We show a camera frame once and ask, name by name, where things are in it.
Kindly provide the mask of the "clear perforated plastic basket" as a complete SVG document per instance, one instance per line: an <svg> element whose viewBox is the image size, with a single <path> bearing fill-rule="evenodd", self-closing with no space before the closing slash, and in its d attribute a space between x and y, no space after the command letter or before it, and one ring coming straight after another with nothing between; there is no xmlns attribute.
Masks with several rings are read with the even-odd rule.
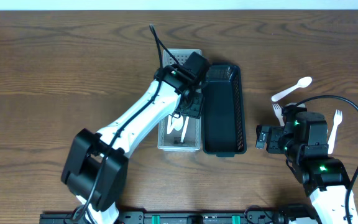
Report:
<svg viewBox="0 0 358 224"><path fill-rule="evenodd" d="M197 52L202 55L200 49L168 49L170 53L183 65L188 56L192 52ZM175 63L172 56L170 56L166 50L163 51L163 65L171 65ZM178 117L179 114L172 113L174 117ZM163 151L174 151L174 152L195 152L201 148L201 118L194 119L189 117L188 129L184 139L184 143L180 142L182 130L176 131L173 130L170 134L167 134L167 119L166 116L158 124L158 141L157 147Z"/></svg>

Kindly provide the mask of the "white plastic fork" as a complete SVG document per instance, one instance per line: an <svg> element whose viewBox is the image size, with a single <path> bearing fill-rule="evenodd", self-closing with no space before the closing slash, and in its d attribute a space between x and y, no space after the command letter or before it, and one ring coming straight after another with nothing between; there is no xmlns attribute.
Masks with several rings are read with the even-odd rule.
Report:
<svg viewBox="0 0 358 224"><path fill-rule="evenodd" d="M332 154L334 151L334 145L335 145L335 141L336 141L336 134L337 134L337 129L338 126L342 123L342 111L341 110L336 110L335 114L334 114L334 118L333 118L333 127L331 130L331 134L329 136L328 139L328 154Z"/></svg>
<svg viewBox="0 0 358 224"><path fill-rule="evenodd" d="M284 123L284 120L283 120L283 115L282 115L282 107L279 105L279 104L273 104L273 110L274 110L274 113L280 123L280 126L284 126L285 123Z"/></svg>

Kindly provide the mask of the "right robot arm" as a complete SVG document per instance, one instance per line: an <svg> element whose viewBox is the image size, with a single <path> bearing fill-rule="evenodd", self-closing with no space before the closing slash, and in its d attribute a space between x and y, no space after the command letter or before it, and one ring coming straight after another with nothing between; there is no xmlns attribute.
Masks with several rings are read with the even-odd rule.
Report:
<svg viewBox="0 0 358 224"><path fill-rule="evenodd" d="M289 105L283 126L258 125L256 148L283 154L311 205L293 204L273 214L274 223L358 223L351 180L344 164L329 155L328 125L320 113Z"/></svg>

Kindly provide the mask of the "black perforated plastic basket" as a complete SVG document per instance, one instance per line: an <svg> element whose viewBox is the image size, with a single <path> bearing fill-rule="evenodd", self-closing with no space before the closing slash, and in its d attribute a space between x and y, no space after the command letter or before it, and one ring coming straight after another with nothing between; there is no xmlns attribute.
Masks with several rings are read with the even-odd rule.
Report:
<svg viewBox="0 0 358 224"><path fill-rule="evenodd" d="M203 83L203 151L218 157L244 154L247 144L240 68L215 63Z"/></svg>

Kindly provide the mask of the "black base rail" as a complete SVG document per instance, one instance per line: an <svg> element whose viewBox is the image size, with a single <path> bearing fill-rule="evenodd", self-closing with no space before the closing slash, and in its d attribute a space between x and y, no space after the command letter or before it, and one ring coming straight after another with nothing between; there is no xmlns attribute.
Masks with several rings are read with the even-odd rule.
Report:
<svg viewBox="0 0 358 224"><path fill-rule="evenodd" d="M115 224L290 224L321 223L317 211L306 204L289 204L278 208L252 205L245 211L147 212L123 210Z"/></svg>

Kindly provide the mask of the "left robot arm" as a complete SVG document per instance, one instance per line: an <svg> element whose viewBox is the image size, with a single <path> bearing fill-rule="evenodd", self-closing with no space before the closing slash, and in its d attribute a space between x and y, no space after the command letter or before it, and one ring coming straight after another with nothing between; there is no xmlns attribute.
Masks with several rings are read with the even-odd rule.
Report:
<svg viewBox="0 0 358 224"><path fill-rule="evenodd" d="M184 64L160 67L147 91L123 115L92 133L82 129L73 139L61 181L83 199L70 217L71 223L114 223L115 206L124 190L129 158L165 117L176 113L201 116L203 95L200 82L210 64L192 52Z"/></svg>

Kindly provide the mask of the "white plastic spoon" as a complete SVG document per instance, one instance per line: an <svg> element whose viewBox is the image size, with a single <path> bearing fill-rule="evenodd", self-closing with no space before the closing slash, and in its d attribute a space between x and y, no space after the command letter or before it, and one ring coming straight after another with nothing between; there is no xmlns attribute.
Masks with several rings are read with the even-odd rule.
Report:
<svg viewBox="0 0 358 224"><path fill-rule="evenodd" d="M173 122L174 122L173 116L168 115L168 119L167 119L167 134L170 134L173 131L173 129L175 127Z"/></svg>
<svg viewBox="0 0 358 224"><path fill-rule="evenodd" d="M185 122L184 122L184 125L183 125L183 130L182 130L182 134L181 134L181 139L180 139L180 142L181 142L181 143L184 143L184 139L185 139L186 132L187 132L187 129L188 129L188 122L189 122L189 117L186 117Z"/></svg>
<svg viewBox="0 0 358 224"><path fill-rule="evenodd" d="M291 92L295 91L298 88L306 88L312 83L313 79L311 77L303 77L298 80L298 82L291 86L290 88L287 88L271 97L271 100L273 102L277 102L284 98L285 96L289 95Z"/></svg>
<svg viewBox="0 0 358 224"><path fill-rule="evenodd" d="M183 117L182 116L178 116L178 117L174 117L172 116L172 128L176 131L180 131L183 127Z"/></svg>

